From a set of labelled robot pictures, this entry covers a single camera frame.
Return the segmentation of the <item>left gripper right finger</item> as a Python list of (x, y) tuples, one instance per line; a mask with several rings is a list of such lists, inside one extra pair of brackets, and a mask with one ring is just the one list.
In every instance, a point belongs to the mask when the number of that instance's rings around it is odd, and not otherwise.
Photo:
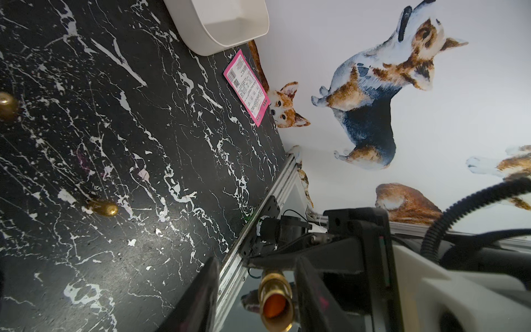
[(353, 326), (317, 270), (301, 257), (295, 264), (295, 283), (302, 331), (352, 331)]

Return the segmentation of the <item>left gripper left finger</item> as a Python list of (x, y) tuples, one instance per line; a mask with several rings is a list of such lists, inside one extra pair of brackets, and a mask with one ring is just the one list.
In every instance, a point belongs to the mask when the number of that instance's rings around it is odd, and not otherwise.
[(210, 257), (157, 331), (213, 331), (219, 272), (219, 260)]

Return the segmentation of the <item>aluminium front rail frame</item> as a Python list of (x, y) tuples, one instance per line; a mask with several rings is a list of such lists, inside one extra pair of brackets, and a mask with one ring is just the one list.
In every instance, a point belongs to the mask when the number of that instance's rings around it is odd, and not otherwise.
[(286, 210), (294, 210), (305, 215), (312, 207), (306, 197), (308, 185), (302, 181), (301, 170), (301, 147), (296, 145), (288, 151), (285, 163), (272, 188), (246, 221), (238, 239), (223, 260), (214, 331), (222, 329), (232, 305), (236, 302), (236, 296), (245, 281), (250, 278), (245, 267), (246, 259), (265, 246), (265, 242), (259, 238), (262, 220), (266, 217), (279, 218)]

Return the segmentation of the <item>pink paper card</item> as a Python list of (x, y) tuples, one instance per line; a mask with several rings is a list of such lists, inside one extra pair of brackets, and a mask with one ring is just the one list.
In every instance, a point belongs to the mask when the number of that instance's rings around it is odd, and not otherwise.
[(249, 113), (254, 124), (259, 127), (270, 105), (270, 99), (242, 50), (238, 50), (228, 67), (224, 70), (223, 75)]

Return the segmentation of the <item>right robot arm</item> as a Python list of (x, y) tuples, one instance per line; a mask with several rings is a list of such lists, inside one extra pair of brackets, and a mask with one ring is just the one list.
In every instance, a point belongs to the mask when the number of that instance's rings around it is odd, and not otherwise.
[(529, 331), (530, 292), (515, 272), (530, 260), (501, 250), (490, 270), (468, 265), (485, 247), (528, 235), (506, 230), (466, 236), (438, 254), (448, 230), (471, 212), (530, 192), (529, 178), (500, 183), (453, 204), (420, 250), (397, 244), (387, 213), (329, 210), (326, 233), (307, 233), (246, 266), (264, 272), (259, 313), (270, 331)]

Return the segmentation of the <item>cream plastic tray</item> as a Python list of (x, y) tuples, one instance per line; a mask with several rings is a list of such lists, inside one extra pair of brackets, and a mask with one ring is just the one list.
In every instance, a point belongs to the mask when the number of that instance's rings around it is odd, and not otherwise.
[(266, 35), (270, 20), (264, 0), (165, 0), (186, 46), (210, 56)]

